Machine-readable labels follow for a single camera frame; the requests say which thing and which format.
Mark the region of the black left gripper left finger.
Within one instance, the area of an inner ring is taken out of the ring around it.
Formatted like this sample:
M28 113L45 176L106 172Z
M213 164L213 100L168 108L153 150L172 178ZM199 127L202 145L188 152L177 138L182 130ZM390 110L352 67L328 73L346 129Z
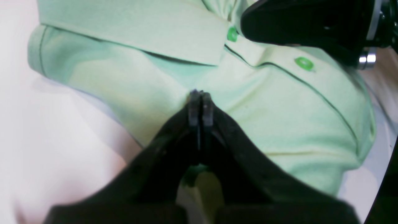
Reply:
M175 199L200 152L201 94L192 91L183 109L108 185L80 202L52 207L44 223L187 224L187 213Z

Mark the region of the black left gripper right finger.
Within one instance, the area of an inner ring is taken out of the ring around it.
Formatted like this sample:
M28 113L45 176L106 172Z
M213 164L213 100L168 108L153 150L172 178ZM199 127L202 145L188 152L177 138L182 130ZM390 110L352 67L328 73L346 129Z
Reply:
M221 183L215 224L358 224L354 209L290 176L201 93L201 162Z

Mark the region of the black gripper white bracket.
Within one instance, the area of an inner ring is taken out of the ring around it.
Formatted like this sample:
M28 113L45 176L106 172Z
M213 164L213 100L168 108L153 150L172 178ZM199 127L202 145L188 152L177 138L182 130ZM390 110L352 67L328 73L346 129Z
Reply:
M317 47L347 66L370 70L377 49L398 52L397 0L259 0L240 19L245 38Z

